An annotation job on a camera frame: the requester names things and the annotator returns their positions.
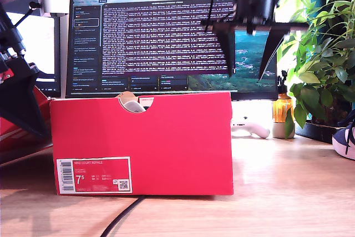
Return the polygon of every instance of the size number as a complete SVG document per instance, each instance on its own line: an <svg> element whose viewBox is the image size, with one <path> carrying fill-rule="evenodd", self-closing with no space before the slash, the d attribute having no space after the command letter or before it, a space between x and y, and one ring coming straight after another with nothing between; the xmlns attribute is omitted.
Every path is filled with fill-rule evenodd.
<svg viewBox="0 0 355 237"><path fill-rule="evenodd" d="M77 180L77 184L80 184L80 180L84 179L84 175L75 175L75 178Z"/></svg>

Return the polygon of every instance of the white shoe sole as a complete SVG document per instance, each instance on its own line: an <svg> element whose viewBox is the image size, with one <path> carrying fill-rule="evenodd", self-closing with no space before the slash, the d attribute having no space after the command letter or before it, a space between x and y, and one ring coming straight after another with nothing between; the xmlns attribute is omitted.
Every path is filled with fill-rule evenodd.
<svg viewBox="0 0 355 237"><path fill-rule="evenodd" d="M355 149L353 149L352 147L348 148L348 154L345 155L345 151L346 151L346 145L343 145L341 143L339 143L338 141L335 140L335 138L333 137L333 147L334 150L341 156L348 158L348 159L353 159L355 160Z"/></svg>

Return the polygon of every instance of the black monitor frame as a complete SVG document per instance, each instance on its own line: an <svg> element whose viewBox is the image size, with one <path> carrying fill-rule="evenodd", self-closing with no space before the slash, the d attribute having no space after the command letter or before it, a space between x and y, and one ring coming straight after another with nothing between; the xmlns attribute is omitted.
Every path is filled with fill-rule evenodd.
<svg viewBox="0 0 355 237"><path fill-rule="evenodd" d="M73 21L73 0L70 0L70 6L69 6L69 29L68 29L68 59L72 58L72 47L74 46L73 44L73 32L74 28L72 25ZM232 101L238 101L238 100L277 100L278 98L278 93L277 93L277 69L276 69L276 62L277 60L275 59L275 91L274 92L231 92L231 100ZM107 98L107 97L115 97L116 94L84 94L84 95L71 95L70 92L68 92L68 82L72 81L72 74L69 73L68 70L72 67L72 62L68 60L67 64L67 86L66 86L66 92L65 92L65 97L66 98ZM175 92L175 91L165 91L164 93L166 94L191 94L191 93L196 93L196 92L191 92L191 91L183 91L183 92ZM134 91L135 95L154 95L155 93L144 93L144 92L139 92L139 91Z"/></svg>

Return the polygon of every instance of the qr code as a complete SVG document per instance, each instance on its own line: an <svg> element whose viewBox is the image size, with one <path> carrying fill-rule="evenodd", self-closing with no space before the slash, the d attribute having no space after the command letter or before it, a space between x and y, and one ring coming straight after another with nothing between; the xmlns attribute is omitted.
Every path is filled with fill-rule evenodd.
<svg viewBox="0 0 355 237"><path fill-rule="evenodd" d="M119 191L129 191L129 180L118 180L118 190Z"/></svg>

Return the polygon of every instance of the landscape wallpaper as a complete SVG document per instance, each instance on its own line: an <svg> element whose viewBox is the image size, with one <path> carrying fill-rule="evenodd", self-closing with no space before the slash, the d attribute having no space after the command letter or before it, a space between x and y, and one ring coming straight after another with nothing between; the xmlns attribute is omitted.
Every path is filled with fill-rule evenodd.
<svg viewBox="0 0 355 237"><path fill-rule="evenodd" d="M234 92L274 92L276 90L276 56L258 82L261 58L268 32L258 31L255 36L245 31L235 31L236 73L200 74L189 76L189 90L228 90Z"/></svg>

